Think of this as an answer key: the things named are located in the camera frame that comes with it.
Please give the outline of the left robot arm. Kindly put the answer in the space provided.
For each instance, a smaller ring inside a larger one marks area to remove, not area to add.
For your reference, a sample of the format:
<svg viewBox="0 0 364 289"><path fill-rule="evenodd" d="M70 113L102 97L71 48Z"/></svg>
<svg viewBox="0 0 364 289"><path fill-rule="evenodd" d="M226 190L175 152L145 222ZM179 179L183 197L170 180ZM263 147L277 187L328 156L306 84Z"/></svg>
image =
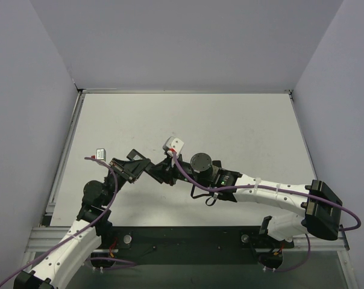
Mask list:
<svg viewBox="0 0 364 289"><path fill-rule="evenodd" d="M85 185L81 209L60 242L33 261L31 270L22 269L14 280L14 288L66 288L87 257L98 247L111 244L113 233L108 221L115 197L126 182L136 181L150 164L148 158L108 164L87 157L108 169L104 182Z"/></svg>

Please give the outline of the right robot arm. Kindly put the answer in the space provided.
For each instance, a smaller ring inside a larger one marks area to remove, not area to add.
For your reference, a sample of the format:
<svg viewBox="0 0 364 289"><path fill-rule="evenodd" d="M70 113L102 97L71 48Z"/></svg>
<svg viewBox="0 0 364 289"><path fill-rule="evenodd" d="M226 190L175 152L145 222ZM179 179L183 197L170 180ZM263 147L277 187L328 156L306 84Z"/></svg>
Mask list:
<svg viewBox="0 0 364 289"><path fill-rule="evenodd" d="M217 200L254 202L285 210L282 216L268 214L263 219L262 234L283 241L301 234L334 241L339 234L342 201L324 182L290 185L262 181L222 168L219 160L205 153L195 154L189 162L168 155L152 165L149 174L160 182L174 185L186 181L204 190L207 205Z"/></svg>

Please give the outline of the black remote control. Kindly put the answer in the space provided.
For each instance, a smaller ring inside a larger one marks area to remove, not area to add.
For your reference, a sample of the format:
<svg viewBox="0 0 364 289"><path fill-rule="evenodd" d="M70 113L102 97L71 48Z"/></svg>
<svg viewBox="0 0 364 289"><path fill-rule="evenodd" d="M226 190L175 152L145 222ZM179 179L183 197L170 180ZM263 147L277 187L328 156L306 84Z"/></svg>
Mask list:
<svg viewBox="0 0 364 289"><path fill-rule="evenodd" d="M157 177L155 176L154 172L152 171L152 168L154 167L153 163L149 163L146 168L145 172L154 180L157 180Z"/></svg>

